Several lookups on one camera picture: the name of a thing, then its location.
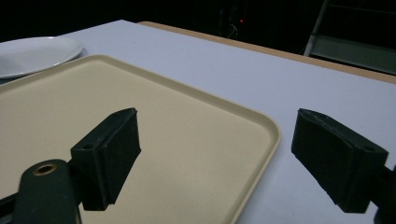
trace plate rim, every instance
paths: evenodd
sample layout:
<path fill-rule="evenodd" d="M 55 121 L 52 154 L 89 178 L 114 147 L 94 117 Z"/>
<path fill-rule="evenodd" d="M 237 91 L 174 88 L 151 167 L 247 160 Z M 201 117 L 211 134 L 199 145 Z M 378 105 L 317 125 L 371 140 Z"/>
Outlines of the plate rim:
<path fill-rule="evenodd" d="M 9 74 L 1 74 L 0 73 L 0 79 L 5 79 L 5 78 L 13 78 L 13 77 L 24 77 L 28 75 L 32 75 L 33 73 L 41 72 L 47 69 L 50 69 L 52 67 L 55 67 L 57 65 L 60 65 L 62 63 L 67 63 L 71 61 L 72 59 L 76 58 L 83 50 L 83 45 L 80 41 L 69 38 L 69 37 L 63 37 L 63 36 L 37 36 L 37 37 L 28 37 L 28 38 L 21 38 L 21 39 L 15 39 L 15 40 L 9 40 L 3 43 L 0 43 L 1 45 L 9 45 L 9 44 L 15 44 L 17 42 L 26 42 L 26 41 L 32 41 L 32 40 L 63 40 L 63 41 L 68 41 L 69 43 L 73 43 L 76 50 L 74 50 L 71 53 L 65 54 L 64 58 L 59 60 L 57 63 L 52 63 L 49 65 L 43 65 L 41 68 L 30 70 L 30 71 L 23 71 L 23 72 L 17 72 L 17 73 L 9 73 Z"/>

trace table edge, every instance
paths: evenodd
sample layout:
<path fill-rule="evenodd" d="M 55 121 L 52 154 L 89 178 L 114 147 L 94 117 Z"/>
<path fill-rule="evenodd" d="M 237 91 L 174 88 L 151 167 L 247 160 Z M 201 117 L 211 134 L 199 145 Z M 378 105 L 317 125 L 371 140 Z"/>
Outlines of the table edge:
<path fill-rule="evenodd" d="M 388 74 L 383 74 L 383 73 L 369 71 L 369 70 L 365 70 L 365 69 L 361 69 L 361 68 L 357 68 L 357 67 L 347 66 L 347 65 L 340 64 L 340 63 L 332 63 L 332 62 L 322 61 L 319 59 L 309 58 L 309 57 L 305 57 L 303 55 L 293 54 L 293 53 L 289 53 L 286 51 L 281 51 L 281 50 L 277 50 L 277 49 L 269 49 L 266 47 L 253 45 L 253 44 L 249 44 L 249 43 L 245 43 L 245 42 L 240 42 L 240 41 L 236 41 L 236 40 L 232 40 L 232 39 L 227 39 L 227 38 L 223 38 L 223 37 L 219 37 L 219 36 L 208 35 L 208 34 L 199 33 L 196 31 L 177 28 L 174 26 L 169 26 L 169 25 L 158 23 L 158 22 L 140 21 L 140 22 L 138 22 L 138 24 L 145 25 L 145 26 L 148 26 L 151 28 L 157 28 L 157 29 L 161 29 L 161 30 L 165 30 L 165 31 L 170 31 L 170 32 L 178 33 L 178 34 L 182 34 L 182 35 L 193 36 L 193 37 L 201 38 L 204 40 L 209 40 L 212 42 L 217 42 L 220 44 L 237 47 L 240 49 L 248 49 L 248 50 L 256 51 L 259 53 L 270 54 L 270 55 L 274 55 L 277 57 L 294 60 L 294 61 L 297 61 L 300 63 L 309 63 L 309 64 L 313 64 L 316 66 L 324 67 L 324 68 L 330 68 L 332 70 L 346 72 L 346 73 L 349 73 L 352 75 L 357 75 L 360 77 L 368 77 L 371 79 L 396 84 L 396 77 L 392 76 L 392 75 L 388 75 Z"/>

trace table surface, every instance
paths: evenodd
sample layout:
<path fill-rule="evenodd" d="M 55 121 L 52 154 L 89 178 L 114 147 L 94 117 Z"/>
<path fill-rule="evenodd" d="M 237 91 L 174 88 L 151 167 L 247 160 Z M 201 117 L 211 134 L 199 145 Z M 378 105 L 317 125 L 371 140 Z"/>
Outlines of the table surface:
<path fill-rule="evenodd" d="M 153 22 L 113 21 L 64 35 L 80 57 L 105 54 L 257 110 L 282 132 L 239 223 L 374 223 L 345 214 L 290 151 L 297 110 L 327 114 L 389 151 L 396 164 L 396 78 Z"/>

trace beige tray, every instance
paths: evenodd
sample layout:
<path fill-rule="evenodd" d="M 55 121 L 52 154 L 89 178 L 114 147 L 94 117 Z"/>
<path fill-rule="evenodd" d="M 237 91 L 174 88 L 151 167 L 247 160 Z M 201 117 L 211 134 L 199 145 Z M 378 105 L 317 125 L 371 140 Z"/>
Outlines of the beige tray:
<path fill-rule="evenodd" d="M 264 114 L 107 56 L 0 87 L 0 198 L 107 115 L 137 109 L 142 153 L 116 204 L 89 223 L 233 223 L 280 140 Z"/>

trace tray rim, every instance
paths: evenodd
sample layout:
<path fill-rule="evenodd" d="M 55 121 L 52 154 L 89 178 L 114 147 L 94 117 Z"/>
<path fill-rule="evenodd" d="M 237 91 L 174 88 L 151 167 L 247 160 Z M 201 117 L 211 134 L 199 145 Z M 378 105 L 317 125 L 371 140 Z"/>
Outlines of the tray rim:
<path fill-rule="evenodd" d="M 19 79 L 12 80 L 8 83 L 5 83 L 0 86 L 0 95 L 6 93 L 7 91 L 13 91 L 17 88 L 22 88 L 23 85 L 29 84 L 33 81 L 37 81 L 40 79 L 45 79 L 47 77 L 50 77 L 52 75 L 56 75 L 58 72 L 62 72 L 63 70 L 70 69 L 74 66 L 79 66 L 84 63 L 91 63 L 94 61 L 99 61 L 102 63 L 107 63 L 112 66 L 115 66 L 121 70 L 124 70 L 126 72 L 130 72 L 130 70 L 139 70 L 139 74 L 135 74 L 139 77 L 142 77 L 144 79 L 147 79 L 149 81 L 153 81 L 155 83 L 158 83 L 160 85 L 165 86 L 166 88 L 174 89 L 176 88 L 178 91 L 180 91 L 183 94 L 187 94 L 192 98 L 195 98 L 200 101 L 204 101 L 206 103 L 210 103 L 215 107 L 224 109 L 228 112 L 231 112 L 235 114 L 236 116 L 242 117 L 244 119 L 248 119 L 260 126 L 266 126 L 270 124 L 273 126 L 272 130 L 275 130 L 275 141 L 273 145 L 271 146 L 271 149 L 269 150 L 268 156 L 265 158 L 263 162 L 261 162 L 260 165 L 260 170 L 256 171 L 257 174 L 254 175 L 254 178 L 252 178 L 251 184 L 248 186 L 248 190 L 245 194 L 241 196 L 240 203 L 236 206 L 236 209 L 234 210 L 233 215 L 231 216 L 230 220 L 231 223 L 235 223 L 237 219 L 240 217 L 246 203 L 248 202 L 248 199 L 250 198 L 252 192 L 254 189 L 257 187 L 258 182 L 263 176 L 263 173 L 265 172 L 269 162 L 272 160 L 274 154 L 276 153 L 280 140 L 282 138 L 282 132 L 278 126 L 278 124 L 268 115 L 256 111 L 254 109 L 251 109 L 249 107 L 246 107 L 244 105 L 237 104 L 233 101 L 224 99 L 222 97 L 219 97 L 215 94 L 202 91 L 198 88 L 195 88 L 193 86 L 187 85 L 185 83 L 182 83 L 180 81 L 174 80 L 169 77 L 164 77 L 162 75 L 159 75 L 158 73 L 151 72 L 148 69 L 133 65 L 131 63 L 126 63 L 124 61 L 118 60 L 116 58 L 113 58 L 108 55 L 104 54 L 96 54 L 96 55 L 90 55 L 90 56 L 85 56 L 82 58 L 75 59 L 74 61 L 70 61 L 61 65 L 58 65 L 56 67 L 53 67 L 51 69 L 41 71 L 35 74 L 32 74 L 30 76 L 26 77 L 21 77 Z"/>

